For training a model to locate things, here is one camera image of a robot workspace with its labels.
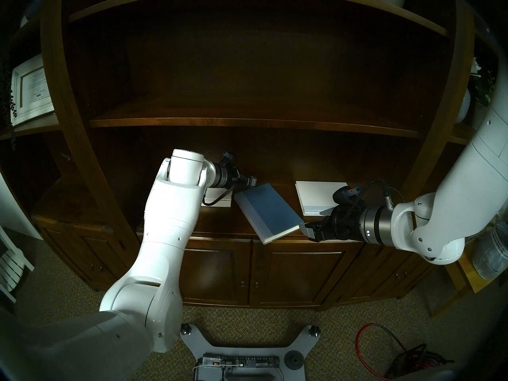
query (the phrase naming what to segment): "wooden cabinet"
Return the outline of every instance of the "wooden cabinet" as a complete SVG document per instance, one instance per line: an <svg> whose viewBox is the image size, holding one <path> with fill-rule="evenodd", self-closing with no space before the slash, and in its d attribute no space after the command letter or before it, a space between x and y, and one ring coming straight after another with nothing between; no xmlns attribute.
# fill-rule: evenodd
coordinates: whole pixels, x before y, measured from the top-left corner
<svg viewBox="0 0 508 381"><path fill-rule="evenodd" d="M403 296L427 274L429 268L433 265L414 252L365 244L324 301L323 309Z"/></svg>
<svg viewBox="0 0 508 381"><path fill-rule="evenodd" d="M250 305L318 307L363 243L276 240L252 244Z"/></svg>
<svg viewBox="0 0 508 381"><path fill-rule="evenodd" d="M180 271L183 302L247 306L250 247L250 239L190 239Z"/></svg>
<svg viewBox="0 0 508 381"><path fill-rule="evenodd" d="M108 227L32 219L60 258L94 289L108 289L134 263Z"/></svg>

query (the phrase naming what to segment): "red cable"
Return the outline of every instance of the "red cable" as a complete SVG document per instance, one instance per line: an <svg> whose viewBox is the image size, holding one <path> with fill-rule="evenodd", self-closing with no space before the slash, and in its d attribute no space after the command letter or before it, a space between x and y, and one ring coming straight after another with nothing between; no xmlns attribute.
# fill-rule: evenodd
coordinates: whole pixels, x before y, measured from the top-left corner
<svg viewBox="0 0 508 381"><path fill-rule="evenodd" d="M362 361L363 365L367 368L367 370L368 370L368 371L370 371L370 372L371 372L373 375L375 375L376 377L379 377L379 378L381 378L381 379L390 379L390 378L386 378L386 377L383 377L382 375L377 374L374 370L372 370L372 369L371 369L371 368L370 368L370 367L369 367L369 366L365 363L365 361L363 360L362 356L360 355L360 349L358 348L358 341L360 341L360 335L362 334L362 332L363 332L366 328L368 328L369 326L372 326L372 325L379 326L379 327L381 327L381 328L385 329L386 331L388 331L388 333L390 333L390 334L393 336L393 338L394 338L395 340L397 340L397 343L399 343L399 345L402 347L402 349L403 349L404 351L406 351L406 348L402 345L402 343L399 341L399 339L397 339L397 338L395 337L395 335L394 335L392 332L390 332L387 328L385 328L385 327L384 327L384 326L382 326L382 325L379 325L379 324L367 324L367 325L365 325L362 329L360 329L360 331L358 332L358 335L356 336L356 353L358 354L358 357L359 357L360 361Z"/></svg>

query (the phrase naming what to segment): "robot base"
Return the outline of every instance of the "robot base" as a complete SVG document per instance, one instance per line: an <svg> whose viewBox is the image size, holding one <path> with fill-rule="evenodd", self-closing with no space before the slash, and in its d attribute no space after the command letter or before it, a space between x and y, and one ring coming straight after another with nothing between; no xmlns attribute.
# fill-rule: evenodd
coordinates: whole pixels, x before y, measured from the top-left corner
<svg viewBox="0 0 508 381"><path fill-rule="evenodd" d="M303 360L319 335L317 326L308 325L287 347L235 348L211 345L192 324L183 324L180 331L196 361L203 360L205 364L196 369L194 379L200 381L218 381L222 376L224 381L305 381Z"/></svg>

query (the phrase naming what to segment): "picture frame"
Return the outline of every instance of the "picture frame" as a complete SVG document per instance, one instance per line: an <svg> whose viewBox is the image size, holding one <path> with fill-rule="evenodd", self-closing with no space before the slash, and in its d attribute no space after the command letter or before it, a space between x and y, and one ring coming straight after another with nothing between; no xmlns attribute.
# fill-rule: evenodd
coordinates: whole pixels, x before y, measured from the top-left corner
<svg viewBox="0 0 508 381"><path fill-rule="evenodd" d="M14 68L11 87L17 114L11 111L13 126L54 112L41 54Z"/></svg>

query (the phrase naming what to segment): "carpet floor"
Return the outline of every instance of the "carpet floor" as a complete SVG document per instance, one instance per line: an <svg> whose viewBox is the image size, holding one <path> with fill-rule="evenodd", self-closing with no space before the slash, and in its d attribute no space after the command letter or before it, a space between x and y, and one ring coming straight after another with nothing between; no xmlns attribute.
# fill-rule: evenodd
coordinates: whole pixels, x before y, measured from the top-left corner
<svg viewBox="0 0 508 381"><path fill-rule="evenodd" d="M104 292L81 281L48 247L6 230L34 264L25 272L10 305L2 303L25 324L41 325L99 309ZM375 322L389 328L406 347L425 342L447 359L467 361L486 338L508 302L508 284L497 281L477 294L468 294L436 319L429 314L455 293L445 269L438 268L402 299L342 306L324 312L295 309L236 309L184 306L183 321L195 324L215 346L286 346L305 325L318 325L321 339L306 359L306 379L375 380L360 363L355 340L358 330ZM382 329L369 328L360 341L365 361L384 373L400 353ZM192 380L194 358L181 340L165 354L151 353L131 380Z"/></svg>

